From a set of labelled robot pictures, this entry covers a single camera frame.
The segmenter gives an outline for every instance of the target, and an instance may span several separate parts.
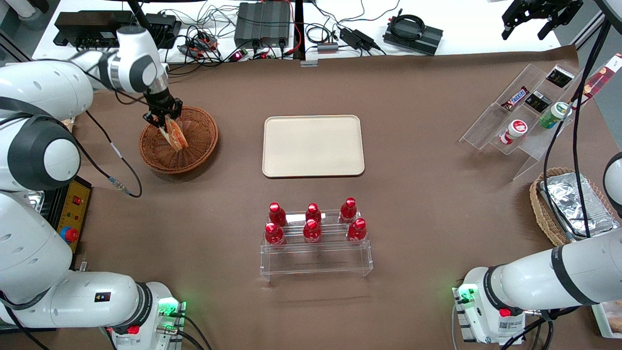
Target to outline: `white container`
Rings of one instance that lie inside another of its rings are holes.
[[[499,141],[502,144],[511,144],[517,138],[525,135],[527,132],[527,124],[522,120],[513,120],[506,130],[499,135]]]

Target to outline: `red lid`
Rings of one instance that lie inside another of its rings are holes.
[[[277,232],[278,229],[279,229],[278,226],[273,222],[268,222],[266,224],[266,233],[268,234],[273,234]]]
[[[272,204],[270,204],[270,211],[271,212],[278,212],[281,209],[281,206],[279,205],[279,203],[274,202]]]
[[[128,334],[138,334],[138,331],[141,330],[140,326],[130,326],[128,327]]]
[[[508,317],[512,315],[512,311],[509,309],[501,309],[499,310],[499,315],[501,315],[501,317]]]
[[[65,240],[67,242],[75,242],[78,240],[78,230],[76,229],[68,229],[65,231]]]
[[[367,227],[367,221],[365,221],[364,218],[360,217],[354,221],[352,226],[357,230],[363,230],[365,227]]]
[[[355,200],[354,198],[352,198],[352,197],[350,197],[350,198],[346,199],[346,206],[347,206],[348,208],[354,208],[354,207],[356,207],[356,200]]]
[[[317,221],[315,221],[315,219],[309,219],[307,220],[307,227],[314,230],[317,229]]]
[[[317,204],[316,204],[316,203],[311,203],[311,204],[309,204],[309,212],[310,212],[311,214],[313,214],[313,213],[317,213],[319,210],[320,210],[320,209],[317,207]]]

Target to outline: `round wicker basket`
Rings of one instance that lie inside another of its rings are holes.
[[[195,169],[210,156],[218,142],[214,119],[197,107],[183,106],[176,120],[188,147],[175,152],[158,128],[147,124],[141,133],[138,150],[142,160],[164,174],[179,174]]]
[[[574,173],[574,170],[568,168],[551,168],[546,172],[547,177],[563,175],[567,173]],[[548,237],[554,245],[557,246],[570,243],[570,241],[566,238],[566,235],[564,234],[561,226],[557,222],[555,214],[550,211],[550,208],[546,203],[545,199],[539,194],[540,190],[538,190],[538,184],[543,179],[544,175],[540,174],[540,176],[534,181],[534,183],[531,184],[531,187],[529,187],[529,198],[531,200],[531,207],[534,209],[534,214],[536,215],[536,222],[538,223],[538,226],[540,226],[544,234],[546,234],[546,237]],[[594,189],[594,192],[596,193],[598,198],[605,205],[605,208],[607,208],[609,214],[613,216],[611,207],[609,206],[609,203],[607,203],[607,201],[605,200],[605,195],[600,192],[594,182],[591,182],[589,179],[587,180],[590,182],[590,186]]]

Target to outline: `black pole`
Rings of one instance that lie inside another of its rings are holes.
[[[149,21],[147,21],[147,17],[145,16],[145,12],[143,12],[140,5],[138,5],[138,0],[128,0],[128,4],[129,8],[132,9],[134,17],[136,17],[136,20],[138,21],[138,24],[140,24],[141,27],[147,29],[149,33],[151,33],[151,36],[154,36],[151,25],[149,24]]]

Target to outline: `clear acrylic shelf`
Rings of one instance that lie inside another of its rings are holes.
[[[557,128],[557,126],[554,126],[552,129],[545,129],[538,124],[538,120],[542,115],[548,113],[555,103],[559,101],[568,102],[580,82],[581,72],[578,72],[577,69],[559,64],[556,67],[560,67],[575,75],[575,78],[565,88],[560,88],[548,81],[546,72],[533,64],[529,64],[501,96],[481,114],[460,138],[460,141],[466,141],[476,149],[483,149],[487,144],[490,144],[505,155],[511,154],[516,149],[527,153],[529,159],[518,171],[514,179],[531,169],[546,152]],[[503,108],[501,105],[509,101],[522,87],[526,87],[529,90],[527,96],[514,105],[511,111]],[[534,91],[541,92],[553,101],[551,106],[547,107],[542,113],[525,104],[527,97]],[[572,117],[571,115],[564,124],[567,125],[572,121]],[[499,135],[507,128],[510,122],[516,119],[522,120],[527,124],[527,133],[524,137],[514,140],[511,144],[502,143],[499,140]]]
[[[273,275],[348,271],[359,271],[365,277],[374,268],[369,232],[359,242],[347,241],[349,225],[339,222],[339,210],[322,211],[320,243],[305,243],[305,212],[287,212],[286,218],[286,244],[270,245],[265,237],[261,240],[259,272],[267,280]]]

